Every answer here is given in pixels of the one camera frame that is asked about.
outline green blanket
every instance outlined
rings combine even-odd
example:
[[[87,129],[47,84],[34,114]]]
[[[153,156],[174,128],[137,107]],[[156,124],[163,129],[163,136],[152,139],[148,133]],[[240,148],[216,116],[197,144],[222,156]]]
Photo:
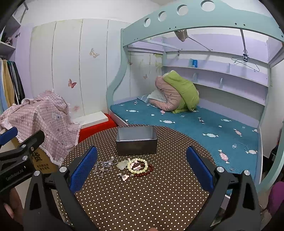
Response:
[[[194,84],[181,77],[177,72],[171,71],[164,77],[164,81],[173,86],[181,95],[182,100],[179,103],[179,107],[173,111],[173,113],[184,112],[187,108],[190,111],[196,109],[199,103],[198,92]]]

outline beaded bracelet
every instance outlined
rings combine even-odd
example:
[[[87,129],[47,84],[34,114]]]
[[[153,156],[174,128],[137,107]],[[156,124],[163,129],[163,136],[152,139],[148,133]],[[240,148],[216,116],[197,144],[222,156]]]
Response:
[[[140,176],[146,176],[148,174],[150,174],[153,170],[154,170],[154,166],[149,164],[149,170],[147,172],[143,172],[143,173],[139,173],[139,174],[134,174],[134,177],[140,177]]]
[[[137,164],[138,161],[141,161],[141,162],[144,163],[145,167],[144,167],[143,170],[138,170],[138,171],[136,171],[136,170],[133,170],[133,169],[132,169],[133,166],[134,166],[134,163]],[[146,172],[146,170],[148,169],[148,163],[147,163],[146,160],[141,159],[141,158],[135,158],[135,159],[132,159],[132,160],[128,159],[127,169],[128,169],[128,171],[130,171],[130,172],[131,172],[132,174],[134,174],[134,175],[135,175],[135,174],[144,173],[144,172]]]

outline polka dot tablecloth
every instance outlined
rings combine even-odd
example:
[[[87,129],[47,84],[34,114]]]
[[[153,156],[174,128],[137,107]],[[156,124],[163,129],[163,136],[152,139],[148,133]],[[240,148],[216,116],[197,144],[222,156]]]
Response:
[[[192,145],[214,163],[210,153],[188,136],[168,127],[154,126],[157,137],[157,153],[141,156],[118,156],[116,152],[117,127],[87,138],[66,157],[68,166],[75,157],[82,155],[90,145],[98,149],[98,160],[107,161],[114,156],[119,162],[142,157],[154,166],[154,171],[143,177],[129,177],[125,182],[116,165],[103,177],[94,174],[94,168],[83,188],[75,193],[90,219],[99,230],[139,231],[184,230],[195,218],[209,194],[192,172],[185,156]],[[59,207],[67,222],[69,218],[59,199]]]

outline blue gripper pad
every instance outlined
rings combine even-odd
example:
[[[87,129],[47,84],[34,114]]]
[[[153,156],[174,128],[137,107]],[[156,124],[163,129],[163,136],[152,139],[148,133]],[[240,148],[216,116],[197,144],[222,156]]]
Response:
[[[186,159],[202,189],[212,193],[214,190],[213,176],[192,147],[186,150]]]
[[[11,139],[16,137],[18,134],[18,130],[16,127],[10,128],[8,131],[4,132],[2,135],[0,135],[0,145],[4,145],[8,143]]]
[[[75,194],[75,192],[81,190],[85,180],[87,179],[90,171],[92,170],[95,162],[97,161],[98,154],[96,147],[92,147],[89,149],[88,153],[79,163],[78,167],[72,174],[70,178],[70,191]]]

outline white bead bracelet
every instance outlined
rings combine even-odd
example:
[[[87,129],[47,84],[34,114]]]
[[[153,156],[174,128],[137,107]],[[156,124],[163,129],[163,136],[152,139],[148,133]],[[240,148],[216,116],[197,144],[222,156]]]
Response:
[[[142,170],[133,170],[132,168],[133,168],[134,163],[137,164],[138,161],[144,162],[145,167],[144,167]],[[147,164],[147,161],[146,161],[146,160],[141,159],[141,158],[134,158],[134,159],[132,159],[132,160],[130,160],[130,158],[128,158],[127,169],[128,169],[128,171],[130,171],[132,174],[140,174],[140,173],[146,172],[146,170],[148,169],[148,164]]]

